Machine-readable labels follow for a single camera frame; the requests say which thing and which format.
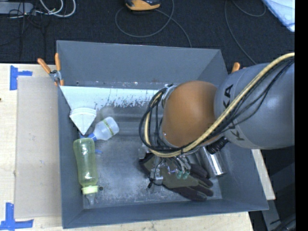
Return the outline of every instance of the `gray bin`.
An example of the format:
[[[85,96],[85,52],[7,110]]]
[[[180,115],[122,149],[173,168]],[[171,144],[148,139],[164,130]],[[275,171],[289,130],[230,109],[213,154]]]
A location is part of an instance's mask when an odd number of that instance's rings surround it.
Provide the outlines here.
[[[66,86],[158,90],[165,84],[203,80],[218,86],[227,76],[220,50],[78,41],[57,41]],[[228,143],[222,150],[226,174],[213,178],[214,196],[193,202],[156,187],[138,166],[139,118],[146,105],[99,107],[97,119],[112,116],[131,133],[96,141],[99,191],[93,206],[81,193],[73,141],[78,130],[70,107],[58,88],[59,146],[63,228],[183,218],[268,209],[266,196],[250,149]]]

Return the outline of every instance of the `black cable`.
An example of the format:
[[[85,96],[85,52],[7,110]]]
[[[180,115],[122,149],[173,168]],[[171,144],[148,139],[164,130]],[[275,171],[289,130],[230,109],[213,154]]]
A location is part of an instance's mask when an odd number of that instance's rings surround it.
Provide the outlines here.
[[[225,1],[225,19],[226,19],[226,23],[227,23],[227,27],[231,33],[232,38],[234,39],[234,41],[236,42],[236,44],[240,47],[240,49],[244,52],[244,54],[253,62],[253,64],[257,64],[248,54],[247,52],[242,48],[242,46],[240,45],[240,43],[237,41],[236,37],[234,36],[234,34],[232,33],[232,30],[230,28],[229,22],[228,22],[228,18],[227,18],[227,2],[228,0]]]
[[[256,107],[256,109],[254,110],[253,113],[251,113],[248,117],[242,119],[241,121],[234,123],[232,126],[236,126],[238,124],[243,123],[244,121],[246,121],[247,119],[249,119],[250,117],[252,117],[260,108],[260,106],[262,105],[263,101],[265,100],[265,97],[268,93],[268,91],[270,90],[270,88],[272,87],[272,85],[276,82],[276,80],[293,64],[294,60],[290,60],[287,62],[287,64],[276,74],[276,76],[271,80],[271,82],[266,86],[266,88],[260,93],[260,95],[258,97],[256,97],[251,103],[247,104],[242,110],[239,111],[240,107],[244,104],[245,100],[248,99],[248,97],[252,94],[253,90],[256,89],[261,83],[262,81],[269,75],[269,73],[265,74],[264,77],[262,79],[260,79],[254,86],[253,88],[250,90],[250,92],[248,92],[246,94],[246,96],[237,104],[237,106],[232,110],[231,114],[224,120],[224,122],[222,122],[219,126],[219,128],[217,128],[215,130],[215,133],[213,133],[212,136],[209,136],[207,139],[212,138],[214,136],[217,136],[218,134],[224,133],[227,130],[229,130],[229,124],[232,123],[235,119],[237,119],[240,115],[242,115],[246,110],[248,110],[251,106],[253,106],[257,101],[260,101],[260,103],[258,104],[258,106]]]
[[[231,33],[231,36],[233,37],[234,41],[236,42],[236,44],[240,47],[240,49],[243,51],[243,53],[252,61],[253,64],[257,64],[249,55],[248,53],[242,48],[242,46],[240,45],[240,43],[237,41],[236,37],[234,36],[234,34],[232,33],[232,30],[230,28],[230,25],[229,25],[229,22],[228,22],[228,18],[227,18],[227,2],[228,0],[225,0],[225,8],[224,8],[224,13],[225,13],[225,19],[226,19],[226,23],[227,23],[227,27],[228,27],[228,30],[230,31]],[[265,14],[266,12],[266,6],[265,4],[264,5],[264,12],[262,14],[258,14],[258,15],[255,15],[255,14],[250,14],[244,10],[242,10],[237,4],[235,1],[232,0],[232,3],[240,10],[242,11],[243,13],[249,15],[249,16],[254,16],[254,17],[261,17]]]
[[[138,36],[138,35],[129,34],[129,33],[125,32],[124,30],[122,30],[122,29],[120,28],[120,26],[118,25],[118,23],[117,23],[117,16],[118,16],[119,12],[122,11],[122,10],[124,9],[124,7],[121,8],[121,9],[119,9],[119,10],[116,12],[116,14],[115,14],[115,24],[116,24],[117,28],[118,28],[122,33],[124,33],[124,34],[126,34],[126,35],[128,35],[128,36],[131,36],[131,37],[134,37],[134,38],[147,38],[147,37],[154,36],[154,35],[158,34],[159,32],[161,32],[161,31],[169,24],[170,20],[172,20],[172,21],[175,22],[175,23],[181,28],[181,30],[184,32],[184,34],[185,34],[185,36],[186,36],[186,38],[187,38],[187,40],[188,40],[189,46],[192,47],[191,41],[190,41],[190,39],[189,39],[189,37],[188,37],[188,34],[185,32],[185,30],[183,29],[183,27],[182,27],[178,22],[176,22],[176,21],[172,18],[172,15],[173,15],[173,12],[174,12],[174,0],[171,0],[171,1],[172,1],[172,11],[171,11],[171,15],[167,15],[166,13],[164,13],[164,12],[158,10],[158,9],[154,10],[154,11],[160,12],[161,14],[167,16],[167,17],[168,17],[168,20],[167,20],[167,22],[166,22],[159,30],[157,30],[156,32],[154,32],[154,33],[152,33],[152,34],[144,35],[144,36]]]

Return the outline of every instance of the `cable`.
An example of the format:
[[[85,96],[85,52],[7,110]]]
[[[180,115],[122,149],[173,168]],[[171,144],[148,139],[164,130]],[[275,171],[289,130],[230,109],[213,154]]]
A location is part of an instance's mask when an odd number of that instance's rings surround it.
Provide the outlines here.
[[[55,15],[55,16],[58,16],[58,17],[66,18],[66,17],[69,17],[69,16],[73,15],[75,13],[75,11],[76,11],[76,1],[75,0],[72,0],[72,2],[73,2],[73,10],[69,14],[58,14],[63,9],[63,6],[64,6],[63,0],[60,0],[61,7],[57,11],[54,11],[55,9],[53,9],[53,10],[48,9],[48,7],[45,5],[43,0],[39,0],[39,1],[40,1],[41,5],[44,7],[44,9],[47,10],[47,13],[42,12],[42,11],[36,11],[37,13],[42,13],[42,14],[45,14],[45,15]]]
[[[178,22],[176,22],[176,21],[172,18],[172,15],[173,15],[173,12],[174,12],[174,0],[171,0],[171,1],[172,1],[172,11],[171,11],[171,15],[167,15],[166,13],[164,13],[164,12],[158,10],[158,9],[155,10],[155,11],[160,12],[161,14],[167,16],[167,17],[168,17],[168,20],[167,20],[167,22],[166,22],[159,30],[157,30],[156,32],[154,32],[154,33],[152,33],[152,34],[144,35],[144,36],[138,36],[138,35],[129,34],[129,33],[125,32],[123,29],[121,29],[121,27],[120,27],[120,26],[118,25],[118,23],[117,23],[117,16],[118,16],[118,14],[124,9],[124,7],[121,8],[121,9],[119,9],[119,10],[116,12],[116,14],[115,14],[115,24],[116,24],[117,28],[118,28],[122,33],[124,33],[124,34],[126,34],[126,35],[128,35],[128,36],[131,36],[131,37],[134,37],[134,38],[146,38],[146,37],[151,37],[151,36],[154,36],[154,35],[160,33],[160,32],[169,24],[169,22],[172,20],[172,21],[175,22],[175,23],[181,28],[181,30],[184,32],[184,34],[185,34],[185,36],[186,36],[186,38],[187,38],[187,40],[188,40],[189,46],[192,47],[191,41],[190,41],[190,39],[189,39],[187,33],[186,33],[185,30],[183,29],[183,27],[182,27]]]
[[[228,27],[228,29],[229,29],[229,31],[230,31],[230,33],[231,33],[231,36],[232,36],[232,38],[235,40],[236,44],[237,44],[237,45],[240,47],[240,49],[243,51],[243,53],[249,58],[249,60],[250,60],[253,64],[257,64],[257,63],[247,54],[247,52],[242,48],[242,46],[240,45],[240,43],[237,41],[237,39],[235,38],[234,34],[232,33],[232,30],[231,30],[231,28],[230,28],[230,25],[229,25],[229,22],[228,22],[228,19],[227,19],[227,1],[228,1],[228,0],[225,1],[224,13],[225,13],[225,19],[226,19],[227,27]],[[250,14],[250,13],[248,13],[248,12],[242,10],[234,1],[232,1],[232,3],[233,3],[240,11],[242,11],[243,13],[245,13],[245,14],[247,14],[247,15],[249,15],[249,16],[261,17],[261,16],[263,16],[263,15],[265,14],[265,12],[266,12],[266,6],[265,6],[265,4],[263,4],[263,5],[264,5],[264,12],[263,12],[262,14],[259,14],[259,15],[254,15],[254,14]]]
[[[177,149],[177,151],[173,151],[170,153],[164,153],[164,152],[158,152],[156,150],[154,150],[152,148],[151,142],[149,137],[147,136],[147,133],[145,133],[144,139],[142,139],[142,141],[145,141],[146,145],[149,147],[149,150],[159,156],[159,157],[173,157],[173,156],[178,156],[181,155],[183,153],[186,153],[188,151],[190,151],[191,149],[195,148],[196,146],[198,146],[200,143],[202,143],[219,125],[220,123],[222,123],[222,121],[231,113],[231,111],[238,105],[238,103],[241,101],[241,99],[243,99],[245,97],[245,95],[247,95],[247,93],[251,90],[252,87],[254,87],[259,80],[269,71],[271,70],[275,65],[277,65],[278,63],[280,63],[281,61],[289,58],[289,57],[293,57],[295,55],[294,52],[292,53],[288,53],[285,54],[283,56],[280,56],[278,58],[276,58],[274,61],[272,61],[271,63],[269,63],[264,69],[262,69],[258,75],[256,75],[246,86],[245,88],[234,98],[234,100],[230,103],[230,105],[225,109],[225,111],[218,117],[218,119],[212,124],[212,126],[204,133],[202,134],[198,139],[196,139],[195,141],[193,141],[192,143],[190,143],[189,145],[183,147],[183,148],[172,148]],[[153,98],[153,103],[155,104],[155,102],[159,99],[159,97],[162,96],[162,92],[163,91],[159,91]],[[148,125],[149,125],[149,118],[150,118],[150,113],[145,113],[145,124],[144,124],[144,129],[145,131],[148,129]]]

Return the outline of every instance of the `small plastic bottle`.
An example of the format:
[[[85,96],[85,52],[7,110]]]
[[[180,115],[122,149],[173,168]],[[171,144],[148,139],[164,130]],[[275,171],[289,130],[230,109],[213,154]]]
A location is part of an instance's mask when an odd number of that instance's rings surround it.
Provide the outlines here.
[[[82,193],[90,205],[94,204],[94,197],[98,191],[95,145],[93,139],[81,138],[75,140],[73,149],[77,161],[78,181],[82,186]]]
[[[97,140],[108,140],[119,132],[119,126],[115,120],[108,116],[104,120],[95,125],[93,133],[89,134],[88,138]]]

